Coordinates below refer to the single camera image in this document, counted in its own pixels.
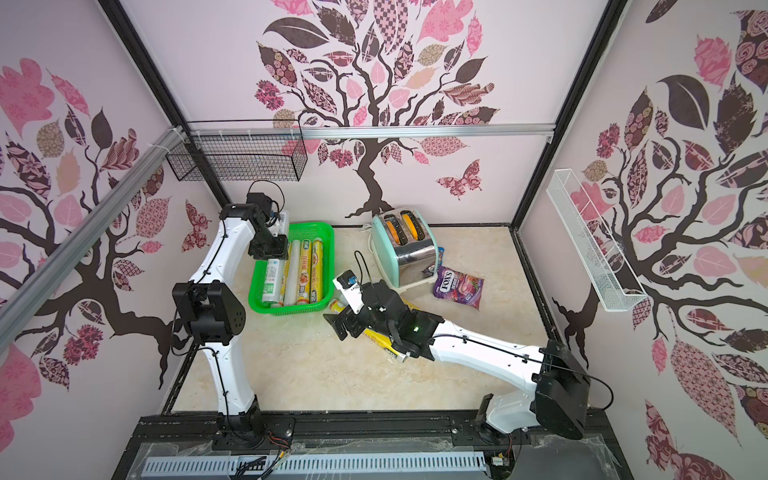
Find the plain clear wrap roll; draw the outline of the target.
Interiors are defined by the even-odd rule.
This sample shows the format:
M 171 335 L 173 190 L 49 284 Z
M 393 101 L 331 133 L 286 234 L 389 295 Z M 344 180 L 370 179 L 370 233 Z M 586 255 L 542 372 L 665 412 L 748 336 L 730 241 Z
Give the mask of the plain clear wrap roll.
M 300 274 L 300 257 L 301 257 L 301 242 L 299 240 L 293 240 L 291 250 L 291 263 L 288 274 L 287 289 L 285 295 L 285 306 L 293 306 L 297 303 L 298 299 L 298 284 Z

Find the short yellow wrap roll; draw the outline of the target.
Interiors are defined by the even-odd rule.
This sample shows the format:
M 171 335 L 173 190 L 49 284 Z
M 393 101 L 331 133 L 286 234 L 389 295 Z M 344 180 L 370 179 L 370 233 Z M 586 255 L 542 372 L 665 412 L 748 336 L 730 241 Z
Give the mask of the short yellow wrap roll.
M 288 248 L 287 248 L 287 257 L 283 262 L 284 264 L 282 269 L 282 280 L 280 284 L 280 292 L 279 292 L 280 295 L 279 295 L 279 302 L 278 302 L 280 307 L 284 306 L 284 301 L 285 301 L 288 274 L 289 274 L 290 263 L 291 263 L 291 250 L 292 250 L 292 245 L 291 245 L 291 242 L 289 242 Z

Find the clear white-label wrap roll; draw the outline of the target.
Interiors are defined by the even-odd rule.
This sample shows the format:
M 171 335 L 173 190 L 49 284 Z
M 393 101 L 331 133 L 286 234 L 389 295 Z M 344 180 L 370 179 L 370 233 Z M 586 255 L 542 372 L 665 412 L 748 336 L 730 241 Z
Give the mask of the clear white-label wrap roll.
M 270 259 L 265 268 L 261 301 L 265 304 L 280 303 L 282 300 L 282 286 L 286 261 L 283 259 Z

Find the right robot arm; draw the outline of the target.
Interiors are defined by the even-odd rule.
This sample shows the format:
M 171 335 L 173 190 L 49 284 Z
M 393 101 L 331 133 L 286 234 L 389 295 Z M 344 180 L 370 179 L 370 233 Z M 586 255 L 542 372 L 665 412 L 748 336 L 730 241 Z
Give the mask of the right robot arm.
M 422 358 L 462 365 L 513 386 L 513 392 L 486 395 L 478 422 L 499 433 L 542 427 L 570 440 L 587 430 L 589 375 L 568 347 L 556 340 L 521 345 L 472 332 L 442 316 L 412 308 L 388 285 L 359 283 L 347 271 L 334 279 L 344 309 L 326 319 L 339 339 L 372 336 L 398 358 Z

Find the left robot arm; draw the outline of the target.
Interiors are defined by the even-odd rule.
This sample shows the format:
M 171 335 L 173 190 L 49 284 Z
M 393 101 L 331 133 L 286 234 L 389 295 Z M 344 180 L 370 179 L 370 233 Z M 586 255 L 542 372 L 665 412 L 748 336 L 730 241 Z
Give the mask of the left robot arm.
M 201 266 L 172 289 L 178 320 L 210 367 L 219 428 L 224 436 L 248 443 L 263 434 L 264 422 L 246 376 L 239 339 L 246 309 L 230 285 L 245 254 L 257 261 L 285 260 L 288 228 L 276 202 L 264 193 L 249 193 L 245 202 L 225 205 Z

